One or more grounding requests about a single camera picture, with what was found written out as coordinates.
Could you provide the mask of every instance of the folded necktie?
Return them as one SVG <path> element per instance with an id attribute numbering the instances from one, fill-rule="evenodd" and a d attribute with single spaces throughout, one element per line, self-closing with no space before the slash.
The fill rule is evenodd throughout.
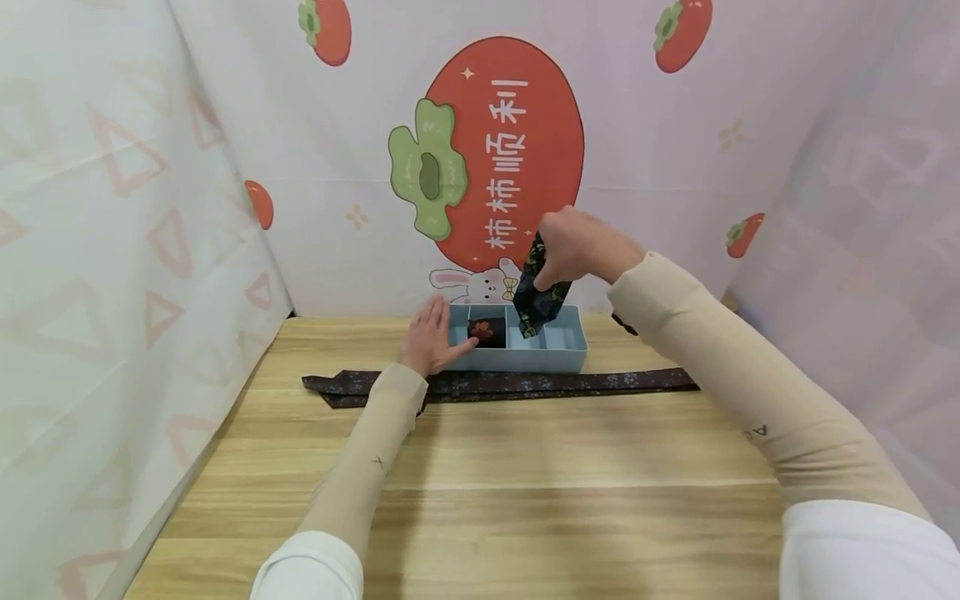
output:
<path id="1" fill-rule="evenodd" d="M 524 338 L 532 338 L 560 314 L 564 300 L 570 291 L 570 282 L 561 281 L 550 289 L 541 292 L 534 287 L 534 279 L 546 264 L 546 246 L 540 238 L 540 232 L 534 238 L 533 246 L 523 262 L 523 274 L 516 285 L 514 308 L 520 317 L 520 332 Z"/>

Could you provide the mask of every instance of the persimmon illustration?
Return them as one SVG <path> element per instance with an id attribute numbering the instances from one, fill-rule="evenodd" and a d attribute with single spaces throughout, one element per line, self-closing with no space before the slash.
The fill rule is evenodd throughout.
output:
<path id="1" fill-rule="evenodd" d="M 727 254 L 730 258 L 743 258 L 754 241 L 756 231 L 763 223 L 765 213 L 758 212 L 748 219 L 737 223 L 727 232 Z"/>
<path id="2" fill-rule="evenodd" d="M 710 21 L 713 0 L 678 0 L 660 15 L 654 28 L 657 66 L 664 73 L 676 73 L 700 50 Z"/>
<path id="3" fill-rule="evenodd" d="M 297 7 L 300 28 L 317 58 L 340 66 L 350 55 L 352 29 L 344 0 L 303 0 Z"/>
<path id="4" fill-rule="evenodd" d="M 573 90 L 542 50 L 487 37 L 458 52 L 390 132 L 394 193 L 414 229 L 470 272 L 523 262 L 544 212 L 574 204 L 584 127 Z"/>
<path id="5" fill-rule="evenodd" d="M 269 229 L 274 223 L 274 201 L 270 194 L 256 181 L 246 180 L 243 182 L 247 188 L 247 195 L 250 196 L 250 204 L 253 206 L 253 213 L 256 215 L 260 226 L 264 230 Z"/>

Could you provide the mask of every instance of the beige arm sleeve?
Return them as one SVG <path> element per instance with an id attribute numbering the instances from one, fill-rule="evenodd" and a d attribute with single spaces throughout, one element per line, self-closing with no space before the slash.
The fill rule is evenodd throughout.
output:
<path id="1" fill-rule="evenodd" d="M 764 454 L 788 507 L 859 500 L 930 520 L 866 427 L 687 271 L 649 252 L 609 296 Z"/>
<path id="2" fill-rule="evenodd" d="M 414 429 L 426 388 L 419 374 L 398 363 L 377 377 L 366 408 L 314 492 L 298 532 L 327 532 L 364 561 L 380 490 L 400 445 Z"/>

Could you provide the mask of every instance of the white sleeve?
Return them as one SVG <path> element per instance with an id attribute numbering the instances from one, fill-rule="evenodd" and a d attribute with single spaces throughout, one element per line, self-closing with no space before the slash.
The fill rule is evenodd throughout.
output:
<path id="1" fill-rule="evenodd" d="M 960 600 L 960 552 L 917 516 L 817 500 L 783 515 L 781 600 Z"/>
<path id="2" fill-rule="evenodd" d="M 343 540 L 295 534 L 260 567 L 251 600 L 362 600 L 363 566 Z"/>

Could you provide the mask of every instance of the left hand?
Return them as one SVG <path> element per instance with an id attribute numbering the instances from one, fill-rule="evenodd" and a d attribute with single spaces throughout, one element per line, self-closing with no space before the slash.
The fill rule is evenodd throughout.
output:
<path id="1" fill-rule="evenodd" d="M 443 371 L 479 343 L 476 338 L 468 338 L 452 347 L 449 329 L 450 305 L 442 294 L 437 294 L 414 315 L 400 345 L 397 362 L 425 378 Z"/>

